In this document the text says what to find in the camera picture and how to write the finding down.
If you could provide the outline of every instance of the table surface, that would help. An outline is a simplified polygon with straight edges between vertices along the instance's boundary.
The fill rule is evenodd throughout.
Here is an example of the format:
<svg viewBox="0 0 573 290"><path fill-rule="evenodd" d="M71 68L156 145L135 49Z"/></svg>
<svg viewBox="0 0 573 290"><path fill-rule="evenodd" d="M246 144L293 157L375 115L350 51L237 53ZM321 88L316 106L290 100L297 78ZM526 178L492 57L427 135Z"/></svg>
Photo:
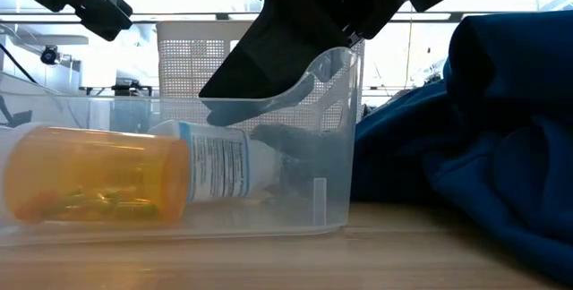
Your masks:
<svg viewBox="0 0 573 290"><path fill-rule="evenodd" d="M0 248L9 289L553 289L458 214L357 204L329 235Z"/></svg>

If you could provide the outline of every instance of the blue cloth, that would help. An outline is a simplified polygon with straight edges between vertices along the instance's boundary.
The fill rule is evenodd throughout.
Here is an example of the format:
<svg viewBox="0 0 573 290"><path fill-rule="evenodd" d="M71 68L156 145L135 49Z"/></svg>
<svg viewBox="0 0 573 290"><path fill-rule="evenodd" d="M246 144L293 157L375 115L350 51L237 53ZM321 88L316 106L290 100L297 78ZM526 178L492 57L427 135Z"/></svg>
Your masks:
<svg viewBox="0 0 573 290"><path fill-rule="evenodd" d="M573 286L573 12L464 19L444 80L356 127L353 200L448 203Z"/></svg>

